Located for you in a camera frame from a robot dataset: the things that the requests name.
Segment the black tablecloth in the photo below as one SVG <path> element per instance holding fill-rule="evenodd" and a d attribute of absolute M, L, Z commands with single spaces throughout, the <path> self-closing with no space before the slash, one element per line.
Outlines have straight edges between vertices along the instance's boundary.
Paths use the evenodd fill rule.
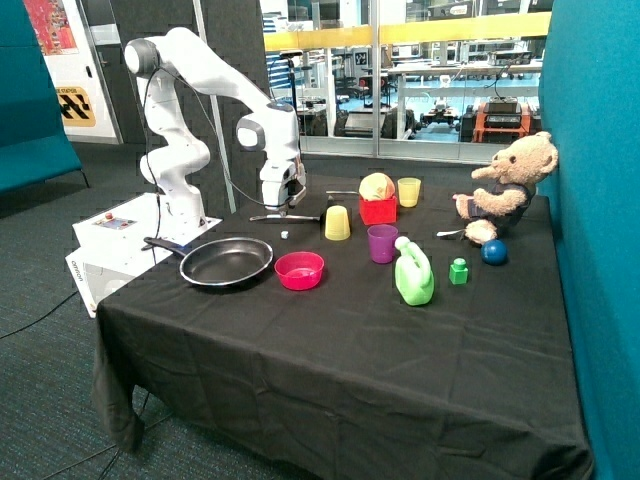
<path fill-rule="evenodd" d="M 321 213 L 327 185 L 316 181 L 295 213 Z M 195 242 L 240 235 L 276 258 L 317 252 L 326 268 L 313 290 L 286 290 L 272 270 L 242 289 L 202 289 L 172 257 L 101 302 L 93 399 L 110 436 L 127 450 L 141 441 L 140 385 L 182 418 L 327 479 L 587 478 L 546 199 L 504 238 L 509 262 L 493 267 L 469 242 L 435 238 L 462 222 L 453 192 L 424 190 L 396 226 L 432 262 L 428 305 L 406 305 L 393 265 L 369 259 L 354 197 L 342 199 L 352 217 L 343 242 L 318 224 L 248 222 L 259 206 Z M 456 257 L 469 264 L 466 285 L 448 280 Z"/>

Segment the teal partition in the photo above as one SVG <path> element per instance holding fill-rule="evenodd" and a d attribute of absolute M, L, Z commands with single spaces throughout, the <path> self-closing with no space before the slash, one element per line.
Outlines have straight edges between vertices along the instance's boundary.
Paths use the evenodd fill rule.
<path fill-rule="evenodd" d="M 640 478 L 640 2 L 554 4 L 540 84 L 560 151 L 544 185 L 596 478 Z"/>
<path fill-rule="evenodd" d="M 80 170 L 22 0 L 0 15 L 0 192 Z"/>

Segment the control box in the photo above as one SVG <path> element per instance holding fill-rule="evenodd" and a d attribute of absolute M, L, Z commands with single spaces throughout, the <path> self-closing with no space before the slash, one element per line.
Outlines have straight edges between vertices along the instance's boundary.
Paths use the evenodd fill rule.
<path fill-rule="evenodd" d="M 73 225 L 80 248 L 66 261 L 91 318 L 101 300 L 171 256 L 162 248 L 144 249 L 145 237 L 157 232 L 158 237 L 184 246 L 221 221 L 206 218 L 198 228 L 172 232 L 170 222 L 163 226 L 157 202 L 155 194 L 145 193 Z"/>

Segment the orange machine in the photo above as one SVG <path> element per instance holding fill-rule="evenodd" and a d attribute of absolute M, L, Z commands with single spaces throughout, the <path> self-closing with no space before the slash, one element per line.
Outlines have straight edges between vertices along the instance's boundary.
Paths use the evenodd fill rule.
<path fill-rule="evenodd" d="M 492 98 L 480 104 L 473 130 L 473 142 L 515 141 L 531 133 L 533 123 L 529 105 L 515 98 Z"/>

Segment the frying pan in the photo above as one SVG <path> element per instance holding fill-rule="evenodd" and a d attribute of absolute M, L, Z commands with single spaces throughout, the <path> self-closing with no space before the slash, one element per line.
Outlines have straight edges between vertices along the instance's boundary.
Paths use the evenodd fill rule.
<path fill-rule="evenodd" d="M 189 253 L 177 243 L 147 237 L 146 243 L 182 257 L 180 274 L 194 285 L 223 287 L 256 276 L 273 260 L 272 248 L 262 240 L 245 237 L 224 238 L 205 243 Z"/>

